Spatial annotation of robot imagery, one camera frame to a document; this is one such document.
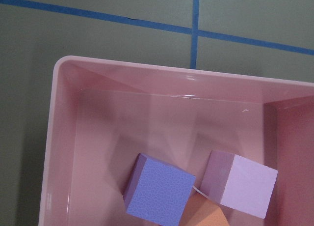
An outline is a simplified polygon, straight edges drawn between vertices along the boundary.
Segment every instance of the blue painter's tape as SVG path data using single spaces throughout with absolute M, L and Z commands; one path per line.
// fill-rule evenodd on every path
M 294 53 L 308 54 L 312 56 L 314 55 L 314 50 L 312 49 L 300 48 L 300 47 L 295 47 L 295 46 L 290 46 L 290 45 L 285 45 L 285 44 L 280 44 L 280 43 L 273 43 L 273 42 L 268 42 L 268 41 L 262 41 L 262 40 L 252 39 L 252 38 L 244 38 L 244 37 L 233 36 L 233 35 L 228 35 L 228 34 L 223 34 L 223 33 L 209 32 L 209 31 L 204 31 L 204 30 L 199 30 L 198 35 L 200 37 L 205 37 L 205 38 L 213 38 L 213 39 L 219 39 L 219 40 L 236 42 L 236 43 L 250 44 L 254 46 L 273 48 L 273 49 L 284 50 L 284 51 L 294 52 Z
M 74 15 L 74 16 L 82 16 L 82 17 L 87 17 L 87 18 L 92 18 L 92 19 L 103 20 L 103 21 L 117 22 L 117 23 L 132 25 L 132 26 L 141 26 L 141 27 L 146 27 L 146 28 L 154 28 L 154 29 L 160 29 L 160 30 L 177 32 L 177 33 L 191 34 L 191 29 L 187 27 L 173 26 L 173 25 L 162 24 L 162 23 L 152 22 L 152 21 L 135 20 L 135 19 L 130 19 L 128 17 L 123 17 L 123 16 L 117 16 L 117 15 L 82 10 L 82 9 L 77 9 L 77 8 L 72 8 L 72 7 L 41 3 L 41 2 L 36 2 L 36 1 L 0 0 L 0 3 L 13 5 L 13 6 L 21 6 L 21 7 L 27 7 L 27 8 L 32 8 L 32 9 L 38 9 L 38 10 L 44 10 L 44 11 L 69 14 L 69 15 Z
M 197 61 L 199 1 L 200 0 L 193 0 L 191 59 L 190 59 L 191 69 L 196 69 L 196 61 Z

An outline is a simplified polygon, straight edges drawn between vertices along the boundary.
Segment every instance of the foam cube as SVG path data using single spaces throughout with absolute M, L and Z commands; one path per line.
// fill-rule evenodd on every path
M 194 175 L 140 153 L 123 196 L 126 212 L 162 226 L 177 226 L 194 181 Z
M 264 219 L 277 173 L 236 154 L 212 151 L 200 190 L 219 204 Z
M 179 225 L 229 226 L 220 207 L 198 193 L 191 196 L 187 201 Z

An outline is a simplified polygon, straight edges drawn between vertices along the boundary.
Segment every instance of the pink plastic bin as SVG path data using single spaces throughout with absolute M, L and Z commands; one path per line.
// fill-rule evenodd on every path
M 314 84 L 77 56 L 54 68 L 40 226 L 149 226 L 125 213 L 138 153 L 196 175 L 210 151 L 278 170 L 265 220 L 314 225 Z

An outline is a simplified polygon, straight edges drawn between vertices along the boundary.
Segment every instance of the orange foam block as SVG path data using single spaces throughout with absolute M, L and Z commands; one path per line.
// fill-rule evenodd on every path
M 229 226 L 218 205 L 196 193 L 185 206 L 180 226 Z

